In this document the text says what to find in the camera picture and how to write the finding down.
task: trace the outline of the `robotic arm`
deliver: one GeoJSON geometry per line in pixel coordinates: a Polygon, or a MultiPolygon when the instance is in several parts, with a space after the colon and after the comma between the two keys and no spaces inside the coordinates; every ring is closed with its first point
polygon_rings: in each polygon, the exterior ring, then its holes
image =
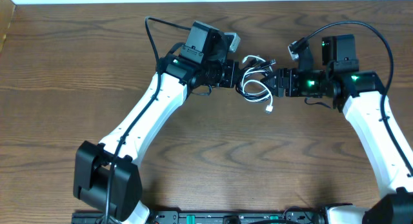
{"type": "Polygon", "coordinates": [[[240,70],[238,62],[227,59],[229,52],[236,51],[240,38],[235,33],[223,33],[196,21],[186,43],[176,44],[159,60],[157,73],[148,90],[125,120],[98,145],[85,141],[79,147],[74,196],[92,207],[105,210],[106,192],[112,190],[108,213],[123,223],[144,224],[149,209],[140,202],[142,185],[138,167],[149,144],[193,89],[201,85],[225,88],[236,85],[237,91],[252,102],[266,101],[272,96],[283,97],[284,94],[288,97],[331,97],[333,108],[344,113],[355,129],[372,164],[382,200],[372,209],[351,205],[326,207],[324,223],[411,223],[413,152],[391,113],[387,97],[384,100],[386,121],[399,148],[383,124],[379,104],[387,94],[385,87],[375,72],[359,72],[352,35],[323,38],[326,70],[312,69],[314,60],[308,38],[288,47],[292,58],[299,61],[298,68],[265,70],[275,61],[255,67],[256,72],[264,75],[258,83],[262,83],[270,96],[258,93],[258,98],[253,99],[253,94],[244,91],[246,83],[243,84],[244,78],[254,73],[253,68],[240,70]],[[178,48],[181,51],[176,56],[174,52],[178,48]],[[153,98],[159,82],[156,99],[134,123],[153,98]],[[124,139],[125,130],[129,132],[124,139]],[[120,141],[123,142],[119,154],[116,154],[120,141]],[[112,188],[108,188],[111,185],[108,183],[110,171],[104,167],[108,164],[116,165],[112,188]]]}

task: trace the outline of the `cardboard box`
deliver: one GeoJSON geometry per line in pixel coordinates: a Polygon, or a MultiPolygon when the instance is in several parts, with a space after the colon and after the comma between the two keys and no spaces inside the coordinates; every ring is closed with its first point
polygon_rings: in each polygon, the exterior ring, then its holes
{"type": "Polygon", "coordinates": [[[0,0],[0,52],[6,41],[6,34],[13,17],[15,5],[11,0],[0,0]]]}

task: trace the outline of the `wooden table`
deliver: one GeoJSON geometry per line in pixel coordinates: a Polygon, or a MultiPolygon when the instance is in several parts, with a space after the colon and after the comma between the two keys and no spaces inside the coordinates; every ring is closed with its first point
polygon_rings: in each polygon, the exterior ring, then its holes
{"type": "MultiPolygon", "coordinates": [[[[357,19],[390,43],[390,103],[413,143],[413,1],[332,1],[18,6],[0,57],[1,223],[69,223],[91,210],[72,195],[75,152],[97,143],[129,113],[154,75],[146,15],[190,26],[200,20],[237,32],[247,54],[294,66],[287,45],[319,27],[357,19]]],[[[151,23],[164,55],[187,32],[151,23]]],[[[362,70],[386,82],[388,57],[360,26],[353,33],[362,70]]],[[[378,201],[372,168],[343,114],[275,98],[271,115],[235,90],[190,96],[165,123],[140,168],[143,202],[181,210],[277,210],[291,205],[378,201]]]]}

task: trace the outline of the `white connector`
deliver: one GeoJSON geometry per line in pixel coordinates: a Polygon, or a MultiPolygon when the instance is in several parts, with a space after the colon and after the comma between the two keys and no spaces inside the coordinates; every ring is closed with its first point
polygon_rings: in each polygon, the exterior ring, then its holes
{"type": "Polygon", "coordinates": [[[273,109],[274,107],[272,106],[272,105],[267,105],[267,107],[265,108],[265,112],[267,113],[267,114],[270,114],[271,112],[272,112],[272,109],[273,109]]]}

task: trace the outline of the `wooden surface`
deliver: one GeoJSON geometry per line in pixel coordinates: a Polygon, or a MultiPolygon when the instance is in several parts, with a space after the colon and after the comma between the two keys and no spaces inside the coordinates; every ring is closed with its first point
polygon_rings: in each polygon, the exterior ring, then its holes
{"type": "MultiPolygon", "coordinates": [[[[413,1],[18,6],[0,57],[1,223],[69,223],[91,208],[72,195],[75,152],[97,143],[129,113],[154,74],[144,28],[152,15],[190,26],[200,20],[237,32],[247,54],[294,66],[287,45],[346,19],[374,25],[390,43],[396,74],[390,103],[413,143],[413,1]]],[[[151,23],[161,55],[187,32],[151,23]]],[[[339,26],[311,40],[321,66],[321,37],[353,33],[362,70],[388,76],[380,40],[339,26]]],[[[140,169],[143,202],[182,210],[277,210],[378,200],[358,137],[337,110],[303,99],[246,102],[235,90],[190,96],[165,123],[140,169]]]]}
{"type": "Polygon", "coordinates": [[[0,52],[13,16],[14,4],[11,0],[0,0],[0,52]]]}

